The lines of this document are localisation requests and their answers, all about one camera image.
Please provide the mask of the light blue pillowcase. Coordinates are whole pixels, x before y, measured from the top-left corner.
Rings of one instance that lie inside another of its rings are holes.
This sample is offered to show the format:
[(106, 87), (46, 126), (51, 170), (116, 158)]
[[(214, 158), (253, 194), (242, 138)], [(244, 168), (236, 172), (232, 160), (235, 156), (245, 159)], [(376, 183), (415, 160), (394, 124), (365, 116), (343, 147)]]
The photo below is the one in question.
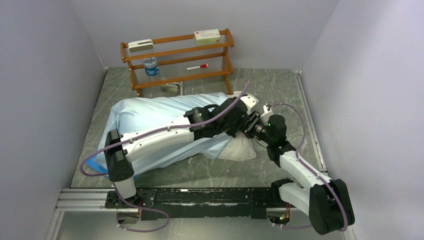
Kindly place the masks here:
[[(98, 148), (105, 146), (108, 132), (117, 129), (120, 134), (151, 131), (181, 117), (185, 112), (207, 105), (221, 105), (228, 96), (223, 92), (210, 94), (182, 95), (156, 98), (127, 98), (110, 109)], [(144, 153), (132, 163), (135, 175), (149, 170), (165, 168), (173, 163), (202, 154), (216, 159), (232, 137), (223, 133), (213, 138), (203, 138), (192, 143), (179, 143), (166, 146), (156, 152)]]

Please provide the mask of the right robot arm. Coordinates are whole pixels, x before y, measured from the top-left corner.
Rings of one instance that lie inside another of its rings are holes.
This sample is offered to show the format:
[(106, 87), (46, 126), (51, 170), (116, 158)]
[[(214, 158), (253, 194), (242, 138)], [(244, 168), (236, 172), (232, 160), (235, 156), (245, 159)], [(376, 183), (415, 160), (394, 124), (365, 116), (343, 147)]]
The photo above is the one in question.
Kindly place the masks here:
[(341, 231), (355, 223), (349, 190), (342, 179), (332, 179), (314, 168), (291, 145), (286, 136), (285, 118), (272, 114), (267, 121), (257, 111), (251, 113), (242, 132), (266, 143), (269, 159), (290, 173), (272, 183), (270, 202), (275, 207), (293, 205), (309, 218), (320, 235)]

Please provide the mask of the white pillow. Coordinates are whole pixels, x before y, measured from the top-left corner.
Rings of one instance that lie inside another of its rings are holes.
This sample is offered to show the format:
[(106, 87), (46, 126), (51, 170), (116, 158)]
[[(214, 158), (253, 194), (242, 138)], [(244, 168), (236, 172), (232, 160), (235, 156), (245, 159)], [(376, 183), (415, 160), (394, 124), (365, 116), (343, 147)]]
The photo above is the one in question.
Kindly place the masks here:
[(252, 140), (247, 138), (243, 133), (238, 133), (225, 146), (223, 151), (217, 157), (218, 159), (230, 161), (247, 161), (257, 157), (254, 150)]

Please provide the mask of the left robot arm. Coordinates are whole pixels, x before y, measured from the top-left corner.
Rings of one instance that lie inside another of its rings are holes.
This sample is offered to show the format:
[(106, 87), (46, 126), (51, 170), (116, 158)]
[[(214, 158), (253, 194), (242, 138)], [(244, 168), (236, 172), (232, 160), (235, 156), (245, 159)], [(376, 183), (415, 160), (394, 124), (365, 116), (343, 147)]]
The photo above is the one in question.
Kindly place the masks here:
[(168, 126), (141, 132), (110, 130), (105, 139), (107, 174), (118, 192), (118, 201), (134, 207), (139, 194), (135, 175), (197, 154), (210, 159), (243, 161), (256, 154), (242, 135), (242, 123), (252, 107), (228, 99), (221, 105), (195, 107), (170, 121)]

